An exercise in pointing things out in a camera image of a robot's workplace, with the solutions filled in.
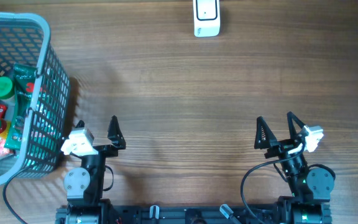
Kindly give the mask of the green 3M gloves packet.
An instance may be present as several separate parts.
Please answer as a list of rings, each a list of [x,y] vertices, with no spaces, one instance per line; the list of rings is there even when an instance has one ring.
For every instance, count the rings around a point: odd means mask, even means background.
[[[37,69],[35,67],[18,63],[14,65],[13,81],[16,103],[11,127],[4,146],[8,149],[18,151],[21,148],[27,109],[30,107],[36,73]]]

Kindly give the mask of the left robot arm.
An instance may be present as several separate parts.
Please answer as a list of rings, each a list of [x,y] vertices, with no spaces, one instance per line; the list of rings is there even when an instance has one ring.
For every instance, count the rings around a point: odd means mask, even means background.
[[[104,187],[106,159],[117,157],[118,151],[126,148],[116,116],[112,116],[108,127],[109,144],[94,146],[94,136],[81,120],[64,140],[61,151],[66,156],[75,156],[81,165],[69,171],[64,179],[68,203],[73,206],[92,207],[99,203]]]

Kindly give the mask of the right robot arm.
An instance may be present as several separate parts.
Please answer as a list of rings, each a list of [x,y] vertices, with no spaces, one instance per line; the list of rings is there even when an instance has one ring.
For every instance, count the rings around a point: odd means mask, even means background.
[[[308,165],[304,152],[315,152],[322,140],[321,126],[308,126],[291,111],[287,113],[290,137],[277,140],[263,117],[257,118],[255,149],[265,149],[265,158],[276,157],[282,167],[282,176],[294,197],[301,203],[330,201],[334,187],[334,172],[323,165]]]

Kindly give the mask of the green lid white jar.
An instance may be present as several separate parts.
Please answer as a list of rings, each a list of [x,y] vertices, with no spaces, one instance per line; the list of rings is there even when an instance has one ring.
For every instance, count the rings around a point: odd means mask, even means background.
[[[0,100],[9,106],[16,103],[14,83],[9,77],[0,77]]]

